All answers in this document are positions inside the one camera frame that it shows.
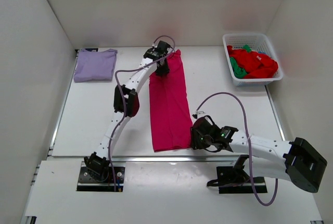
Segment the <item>pink t-shirt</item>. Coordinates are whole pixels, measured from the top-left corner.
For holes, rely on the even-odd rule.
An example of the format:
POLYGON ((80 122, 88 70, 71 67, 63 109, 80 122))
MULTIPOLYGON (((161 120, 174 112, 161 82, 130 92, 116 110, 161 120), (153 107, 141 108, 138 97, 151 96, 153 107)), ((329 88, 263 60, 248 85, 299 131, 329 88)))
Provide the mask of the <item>pink t-shirt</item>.
POLYGON ((170 72, 149 78, 149 106, 152 146, 155 152, 190 147, 193 126, 187 100, 182 52, 168 57, 170 72))

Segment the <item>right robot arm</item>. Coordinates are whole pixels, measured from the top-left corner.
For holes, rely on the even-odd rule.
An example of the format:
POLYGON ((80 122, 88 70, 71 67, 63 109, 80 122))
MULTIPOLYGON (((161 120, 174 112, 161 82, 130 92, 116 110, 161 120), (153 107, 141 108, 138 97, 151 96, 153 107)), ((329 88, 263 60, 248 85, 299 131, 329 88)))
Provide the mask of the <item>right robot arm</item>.
POLYGON ((217 179, 208 186, 229 187, 250 182, 250 178, 269 177, 292 182, 298 188, 316 193, 319 190, 326 159, 305 139, 294 141, 269 140, 258 136, 247 137, 244 131, 218 127, 210 116, 197 119, 190 129, 194 150, 238 153, 236 163, 226 170, 217 168, 217 179))

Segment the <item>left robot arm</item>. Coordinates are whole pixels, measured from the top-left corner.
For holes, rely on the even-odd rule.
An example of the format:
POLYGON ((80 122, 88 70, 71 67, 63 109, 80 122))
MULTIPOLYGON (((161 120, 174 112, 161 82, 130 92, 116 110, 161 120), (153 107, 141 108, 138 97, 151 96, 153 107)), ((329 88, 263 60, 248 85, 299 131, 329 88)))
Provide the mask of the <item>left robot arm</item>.
POLYGON ((153 73, 164 76, 170 72, 167 57, 174 53, 174 48, 165 41, 155 40, 136 69, 115 72, 114 113, 110 125, 97 150, 84 157, 87 173, 98 183, 116 176, 112 153, 124 127, 138 113, 138 94, 153 73))

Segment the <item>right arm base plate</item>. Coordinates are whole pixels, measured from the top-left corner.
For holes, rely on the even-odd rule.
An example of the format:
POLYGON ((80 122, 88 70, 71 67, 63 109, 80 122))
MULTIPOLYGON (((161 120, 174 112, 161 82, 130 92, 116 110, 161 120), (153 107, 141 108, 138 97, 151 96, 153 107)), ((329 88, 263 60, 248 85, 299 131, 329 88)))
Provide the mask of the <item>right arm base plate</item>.
POLYGON ((219 194, 252 194, 250 177, 243 170, 218 166, 217 178, 207 182, 207 187, 219 188, 219 194))

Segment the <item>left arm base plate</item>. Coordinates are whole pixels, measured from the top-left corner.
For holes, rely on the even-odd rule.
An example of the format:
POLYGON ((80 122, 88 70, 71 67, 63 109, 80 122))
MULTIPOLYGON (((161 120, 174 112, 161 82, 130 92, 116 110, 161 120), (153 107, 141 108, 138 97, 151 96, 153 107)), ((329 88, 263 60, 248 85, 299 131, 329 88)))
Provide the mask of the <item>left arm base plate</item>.
POLYGON ((125 163, 115 163, 102 176, 94 174, 82 162, 76 190, 79 192, 123 192, 125 163))

